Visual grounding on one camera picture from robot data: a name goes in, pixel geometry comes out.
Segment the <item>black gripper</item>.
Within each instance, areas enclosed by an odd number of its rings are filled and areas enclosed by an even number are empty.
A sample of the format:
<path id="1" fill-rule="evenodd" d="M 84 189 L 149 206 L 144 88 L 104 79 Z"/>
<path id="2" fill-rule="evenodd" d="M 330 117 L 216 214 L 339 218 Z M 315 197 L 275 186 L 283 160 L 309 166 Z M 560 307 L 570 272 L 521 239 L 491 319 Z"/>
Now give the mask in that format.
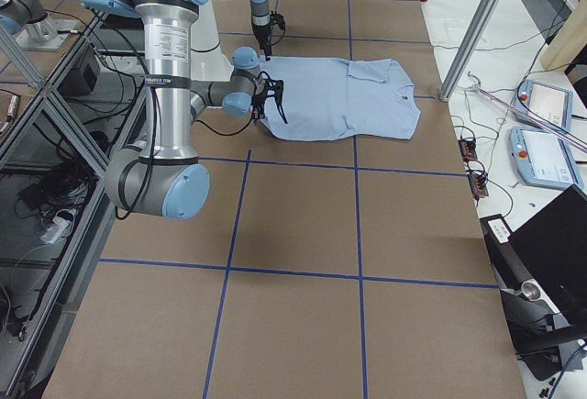
<path id="1" fill-rule="evenodd" d="M 265 61 L 270 61 L 272 55 L 271 30 L 258 30 L 257 41 L 259 43 L 260 49 L 263 51 Z"/>
<path id="2" fill-rule="evenodd" d="M 265 117 L 265 94 L 257 94 L 251 100 L 251 116 L 253 120 L 260 120 Z"/>

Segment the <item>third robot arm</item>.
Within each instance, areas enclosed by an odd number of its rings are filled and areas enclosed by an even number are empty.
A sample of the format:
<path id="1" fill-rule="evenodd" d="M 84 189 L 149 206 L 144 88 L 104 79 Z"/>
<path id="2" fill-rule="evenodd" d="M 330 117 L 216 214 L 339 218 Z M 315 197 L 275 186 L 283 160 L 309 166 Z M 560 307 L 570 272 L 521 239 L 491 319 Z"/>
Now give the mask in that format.
<path id="1" fill-rule="evenodd" d="M 67 35 L 59 33 L 60 22 L 39 0 L 1 0 L 1 26 L 23 50 L 58 50 Z"/>

